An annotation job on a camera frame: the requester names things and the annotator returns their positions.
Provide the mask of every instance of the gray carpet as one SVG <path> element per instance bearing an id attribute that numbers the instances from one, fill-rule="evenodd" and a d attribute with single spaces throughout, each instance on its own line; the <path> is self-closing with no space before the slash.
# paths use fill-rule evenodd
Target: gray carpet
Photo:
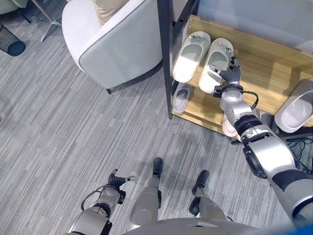
<path id="1" fill-rule="evenodd" d="M 41 2 L 54 17 L 66 3 Z M 82 199 L 114 168 L 136 176 L 112 217 L 111 234 L 121 234 L 155 157 L 164 160 L 160 219 L 190 217 L 191 187 L 208 169 L 207 192 L 234 221 L 258 228 L 289 223 L 269 183 L 250 172 L 242 146 L 168 119 L 162 70 L 108 95 L 75 65 L 61 29 L 40 43 L 47 23 L 32 4 L 26 15 L 32 24 L 1 16 L 26 51 L 0 51 L 0 234 L 65 233 Z"/>

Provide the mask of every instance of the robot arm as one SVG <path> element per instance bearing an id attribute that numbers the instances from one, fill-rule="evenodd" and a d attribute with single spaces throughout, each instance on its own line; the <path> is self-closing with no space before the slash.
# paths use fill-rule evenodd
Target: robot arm
<path id="1" fill-rule="evenodd" d="M 244 155 L 254 175 L 268 179 L 277 198 L 295 225 L 313 220 L 313 176 L 299 171 L 286 144 L 267 125 L 254 115 L 243 100 L 239 85 L 241 70 L 238 60 L 232 58 L 231 71 L 215 66 L 210 68 L 227 82 L 216 86 L 215 97 L 228 121 L 235 127 L 244 145 Z"/>
<path id="2" fill-rule="evenodd" d="M 99 187 L 94 192 L 90 193 L 82 202 L 82 212 L 76 217 L 75 222 L 67 234 L 70 235 L 108 235 L 112 227 L 109 221 L 116 204 L 122 204 L 126 193 L 120 190 L 120 186 L 128 181 L 135 179 L 134 176 L 121 178 L 116 177 L 114 170 L 108 180 L 108 184 Z M 88 209 L 84 209 L 85 200 L 99 192 L 98 200 L 91 205 Z"/>

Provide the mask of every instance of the beige cushion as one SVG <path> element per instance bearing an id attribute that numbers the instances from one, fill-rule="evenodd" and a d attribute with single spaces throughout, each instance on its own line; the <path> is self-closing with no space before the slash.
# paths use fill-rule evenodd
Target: beige cushion
<path id="1" fill-rule="evenodd" d="M 129 0 L 92 0 L 101 25 L 104 25 Z"/>

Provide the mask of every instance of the white shoe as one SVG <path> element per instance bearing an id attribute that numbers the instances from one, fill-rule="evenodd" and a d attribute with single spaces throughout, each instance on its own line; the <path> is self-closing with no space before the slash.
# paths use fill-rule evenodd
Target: white shoe
<path id="1" fill-rule="evenodd" d="M 224 113 L 223 115 L 223 124 L 222 124 L 222 128 L 223 128 L 223 132 L 226 136 L 229 137 L 235 137 L 238 136 L 238 133 L 235 129 L 235 127 L 233 127 L 230 122 L 227 119 L 226 114 Z"/>
<path id="2" fill-rule="evenodd" d="M 277 126 L 287 133 L 300 129 L 313 117 L 313 78 L 302 81 L 275 114 Z"/>
<path id="3" fill-rule="evenodd" d="M 210 35 L 199 31 L 192 33 L 183 43 L 173 68 L 173 78 L 181 83 L 189 82 L 207 53 Z"/>
<path id="4" fill-rule="evenodd" d="M 220 86 L 223 79 L 212 71 L 209 65 L 215 65 L 221 70 L 228 70 L 232 56 L 234 56 L 234 47 L 229 40 L 218 38 L 212 42 L 199 79 L 201 90 L 210 94 L 214 93 L 214 87 Z"/>
<path id="5" fill-rule="evenodd" d="M 181 114 L 185 111 L 188 98 L 191 93 L 191 86 L 184 83 L 179 83 L 174 94 L 173 111 L 176 114 Z"/>

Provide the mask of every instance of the black cord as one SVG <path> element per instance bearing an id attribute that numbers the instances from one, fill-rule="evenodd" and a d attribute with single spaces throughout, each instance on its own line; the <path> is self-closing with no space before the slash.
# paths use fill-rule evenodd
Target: black cord
<path id="1" fill-rule="evenodd" d="M 254 95 L 256 97 L 256 100 L 255 100 L 254 104 L 251 106 L 251 110 L 255 109 L 255 107 L 259 103 L 259 96 L 258 96 L 258 94 L 255 93 L 255 92 L 247 92 L 247 91 L 242 91 L 242 93 L 252 94 L 252 95 Z"/>
<path id="2" fill-rule="evenodd" d="M 83 200 L 82 203 L 80 204 L 80 209 L 81 209 L 82 211 L 85 210 L 85 209 L 84 209 L 85 201 L 86 201 L 88 198 L 90 198 L 91 196 L 93 196 L 96 192 L 100 193 L 100 194 L 99 194 L 99 198 L 100 198 L 101 193 L 103 192 L 104 186 L 105 186 L 105 185 L 100 186 L 99 188 L 97 188 L 96 190 L 92 191 L 91 193 L 89 193 L 89 194 L 84 198 L 84 200 Z"/>
<path id="3" fill-rule="evenodd" d="M 229 219 L 231 222 L 234 222 L 232 218 L 230 218 L 229 216 L 226 216 L 227 219 Z"/>
<path id="4" fill-rule="evenodd" d="M 294 158 L 294 162 L 295 162 L 296 167 L 299 170 L 301 170 L 302 172 L 306 172 L 310 175 L 313 175 L 313 165 L 312 165 L 311 169 L 308 169 L 308 167 L 301 162 L 301 158 L 302 158 L 302 154 L 303 154 L 303 151 L 305 149 L 305 146 L 313 143 L 313 141 L 311 141 L 311 139 L 309 139 L 309 140 L 310 140 L 310 142 L 306 142 L 307 140 L 298 141 L 298 142 L 296 142 L 296 144 L 293 144 L 294 142 L 290 142 L 290 143 L 288 143 L 288 147 L 293 154 L 293 158 Z M 295 151 L 294 151 L 294 148 L 296 146 L 299 148 L 299 151 L 300 151 L 298 154 L 295 154 Z"/>

